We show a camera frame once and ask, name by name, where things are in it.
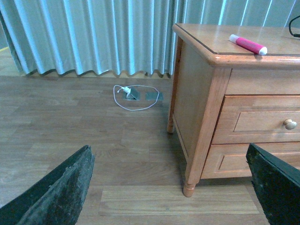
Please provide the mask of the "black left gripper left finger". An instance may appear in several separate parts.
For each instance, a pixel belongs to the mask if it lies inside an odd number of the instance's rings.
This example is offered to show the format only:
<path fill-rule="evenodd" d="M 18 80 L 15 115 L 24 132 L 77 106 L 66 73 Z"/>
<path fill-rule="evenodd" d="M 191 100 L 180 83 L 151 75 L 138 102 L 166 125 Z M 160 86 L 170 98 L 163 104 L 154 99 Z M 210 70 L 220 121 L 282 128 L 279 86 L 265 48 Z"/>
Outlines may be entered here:
<path fill-rule="evenodd" d="M 0 209 L 2 225 L 74 225 L 90 186 L 95 156 L 83 146 Z"/>

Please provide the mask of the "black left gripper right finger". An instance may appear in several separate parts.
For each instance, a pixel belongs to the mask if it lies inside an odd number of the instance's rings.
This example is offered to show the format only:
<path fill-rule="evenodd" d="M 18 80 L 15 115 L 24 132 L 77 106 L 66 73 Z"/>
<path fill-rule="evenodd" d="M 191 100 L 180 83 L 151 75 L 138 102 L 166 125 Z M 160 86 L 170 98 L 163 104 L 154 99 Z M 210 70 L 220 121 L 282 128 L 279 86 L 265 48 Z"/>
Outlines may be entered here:
<path fill-rule="evenodd" d="M 300 223 L 300 171 L 254 143 L 250 143 L 247 163 L 252 184 L 271 225 Z"/>

